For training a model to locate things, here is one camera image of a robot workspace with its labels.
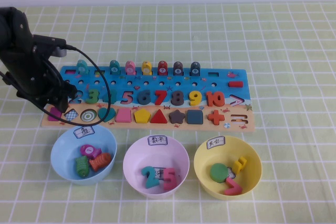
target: red rectangle block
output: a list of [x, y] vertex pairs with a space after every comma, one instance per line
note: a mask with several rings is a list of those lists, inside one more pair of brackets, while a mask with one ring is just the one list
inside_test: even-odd
[[229, 81], [230, 88], [242, 88], [244, 83], [242, 81]]

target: table surface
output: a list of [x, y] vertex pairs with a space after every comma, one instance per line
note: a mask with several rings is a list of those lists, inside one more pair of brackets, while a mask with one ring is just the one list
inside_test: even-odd
[[[98, 65], [165, 60], [246, 69], [256, 131], [231, 135], [255, 148], [263, 177], [242, 199], [219, 201], [200, 187], [192, 162], [218, 132], [116, 129], [110, 175], [93, 186], [72, 185], [50, 165], [52, 145], [66, 129], [40, 127], [42, 113], [1, 81], [0, 222], [336, 222], [335, 2], [21, 10], [32, 33], [64, 38]], [[60, 69], [78, 59], [69, 52], [51, 61]], [[181, 141], [191, 159], [180, 189], [156, 201], [134, 191], [122, 173], [126, 149], [155, 133]]]

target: dark blue square block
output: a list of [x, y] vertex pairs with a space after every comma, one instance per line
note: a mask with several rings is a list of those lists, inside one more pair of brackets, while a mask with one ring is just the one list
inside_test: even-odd
[[203, 111], [187, 110], [187, 124], [203, 124]]

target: red plus sign block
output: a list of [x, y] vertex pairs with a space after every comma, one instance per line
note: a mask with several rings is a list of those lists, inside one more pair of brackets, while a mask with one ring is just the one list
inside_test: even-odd
[[214, 110], [213, 114], [208, 115], [208, 120], [213, 121], [215, 125], [219, 125], [220, 121], [224, 121], [224, 115], [220, 115], [218, 110]]

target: robotic arm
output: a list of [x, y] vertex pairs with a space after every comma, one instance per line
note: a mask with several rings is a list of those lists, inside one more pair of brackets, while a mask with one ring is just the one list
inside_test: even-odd
[[52, 104], [65, 113], [68, 97], [76, 97], [76, 87], [63, 81], [48, 60], [50, 56], [65, 56], [67, 49], [83, 54], [97, 68], [106, 84], [109, 97], [107, 113], [102, 120], [91, 125], [98, 124], [108, 115], [111, 98], [108, 83], [97, 65], [82, 51], [67, 45], [64, 39], [32, 35], [26, 15], [16, 8], [0, 8], [0, 60], [8, 69], [6, 74], [0, 72], [0, 76], [7, 85], [13, 85], [18, 90], [18, 97], [29, 100], [49, 115], [50, 112], [43, 109], [46, 104]]

